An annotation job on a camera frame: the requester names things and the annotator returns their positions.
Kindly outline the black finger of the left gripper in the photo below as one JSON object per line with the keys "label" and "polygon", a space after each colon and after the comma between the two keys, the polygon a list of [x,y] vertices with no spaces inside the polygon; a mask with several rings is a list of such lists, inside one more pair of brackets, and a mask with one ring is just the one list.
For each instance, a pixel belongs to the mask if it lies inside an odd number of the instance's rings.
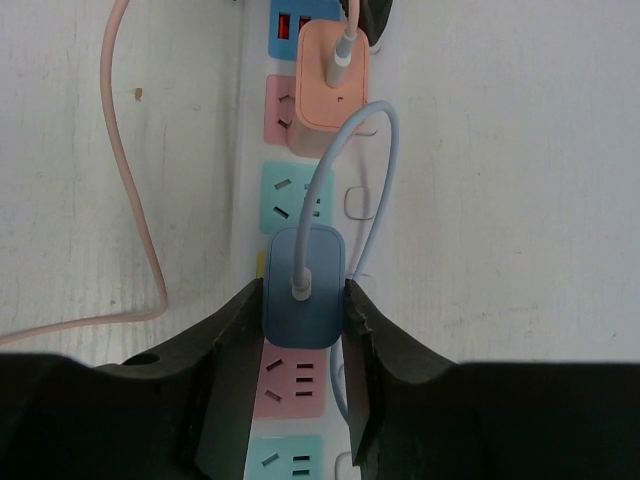
{"label": "black finger of the left gripper", "polygon": [[364,32],[369,42],[378,42],[382,37],[391,13],[392,0],[340,0],[340,5],[347,18],[347,37],[354,38],[356,27],[351,8],[358,13],[358,28]]}

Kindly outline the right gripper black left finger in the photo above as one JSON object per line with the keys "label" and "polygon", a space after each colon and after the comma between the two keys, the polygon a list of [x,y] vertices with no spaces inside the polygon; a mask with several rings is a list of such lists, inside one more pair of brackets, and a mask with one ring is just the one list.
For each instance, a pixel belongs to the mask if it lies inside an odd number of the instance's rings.
{"label": "right gripper black left finger", "polygon": [[208,318],[123,363],[1,357],[5,479],[239,479],[264,336],[253,280]]}

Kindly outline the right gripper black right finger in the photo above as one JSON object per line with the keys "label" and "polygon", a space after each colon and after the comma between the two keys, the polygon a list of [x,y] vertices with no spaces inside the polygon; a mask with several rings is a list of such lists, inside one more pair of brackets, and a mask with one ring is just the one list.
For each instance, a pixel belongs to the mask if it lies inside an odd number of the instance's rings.
{"label": "right gripper black right finger", "polygon": [[354,464],[365,479],[635,479],[635,363],[444,358],[345,286]]}

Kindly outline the white colourful power strip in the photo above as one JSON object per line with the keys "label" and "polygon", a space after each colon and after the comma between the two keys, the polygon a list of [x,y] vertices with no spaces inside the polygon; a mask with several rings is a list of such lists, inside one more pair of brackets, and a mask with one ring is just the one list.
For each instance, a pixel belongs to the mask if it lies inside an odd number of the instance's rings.
{"label": "white colourful power strip", "polygon": [[[383,312],[394,296],[392,190],[400,162],[397,38],[347,37],[340,1],[246,1],[232,220],[234,279],[263,282],[266,250],[294,226],[295,263],[311,226],[336,229],[345,286]],[[342,332],[326,349],[264,336],[245,462],[248,479],[354,479]]]}

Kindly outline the blue charger plug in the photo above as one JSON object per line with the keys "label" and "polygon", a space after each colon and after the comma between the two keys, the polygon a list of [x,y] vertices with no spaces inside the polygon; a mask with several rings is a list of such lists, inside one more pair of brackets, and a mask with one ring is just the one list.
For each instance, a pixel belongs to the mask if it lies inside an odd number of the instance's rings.
{"label": "blue charger plug", "polygon": [[262,329],[273,345],[326,349],[342,332],[345,246],[334,228],[313,224],[306,256],[295,263],[297,228],[272,235],[266,250]]}

